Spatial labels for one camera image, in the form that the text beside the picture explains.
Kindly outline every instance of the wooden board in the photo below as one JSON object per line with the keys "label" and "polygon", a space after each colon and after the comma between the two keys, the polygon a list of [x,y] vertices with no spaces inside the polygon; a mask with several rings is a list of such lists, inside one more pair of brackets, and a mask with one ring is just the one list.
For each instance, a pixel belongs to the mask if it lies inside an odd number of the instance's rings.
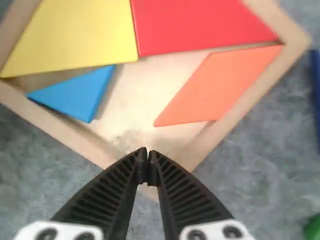
{"label": "wooden board", "polygon": [[[39,2],[40,0],[16,0],[8,11],[0,26],[0,66],[6,62]],[[311,43],[310,37],[275,2],[244,2],[280,36],[285,46],[279,57],[219,121],[156,129],[152,126],[157,114],[208,53],[256,45],[157,55],[120,66],[112,80],[110,91],[106,93],[97,120],[90,125],[57,115],[24,96],[24,92],[87,73],[90,68],[2,80],[0,103],[102,168],[107,168],[128,152],[146,146],[163,152],[188,171],[192,171]],[[262,46],[274,44],[276,43],[263,43]],[[154,188],[144,186],[140,190],[155,200],[158,198]]]}

